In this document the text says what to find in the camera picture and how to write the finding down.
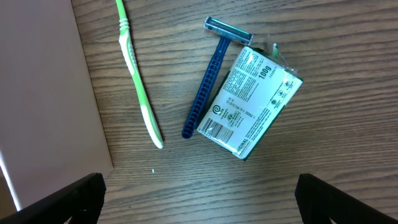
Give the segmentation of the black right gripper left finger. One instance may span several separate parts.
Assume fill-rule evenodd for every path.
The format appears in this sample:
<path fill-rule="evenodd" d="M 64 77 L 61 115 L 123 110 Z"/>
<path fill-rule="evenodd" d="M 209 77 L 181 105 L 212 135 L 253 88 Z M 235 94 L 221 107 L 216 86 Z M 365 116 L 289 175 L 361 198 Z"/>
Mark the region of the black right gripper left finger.
<path fill-rule="evenodd" d="M 1 224 L 96 224 L 104 205 L 105 193 L 103 175 L 91 173 L 1 219 Z"/>

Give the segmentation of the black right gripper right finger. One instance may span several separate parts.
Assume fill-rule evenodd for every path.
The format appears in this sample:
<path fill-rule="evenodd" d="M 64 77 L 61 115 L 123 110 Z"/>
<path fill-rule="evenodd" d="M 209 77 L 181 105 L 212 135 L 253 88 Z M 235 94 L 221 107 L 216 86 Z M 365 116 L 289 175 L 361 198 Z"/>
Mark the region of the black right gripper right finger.
<path fill-rule="evenodd" d="M 304 224 L 387 223 L 397 220 L 312 174 L 300 174 L 295 198 Z"/>

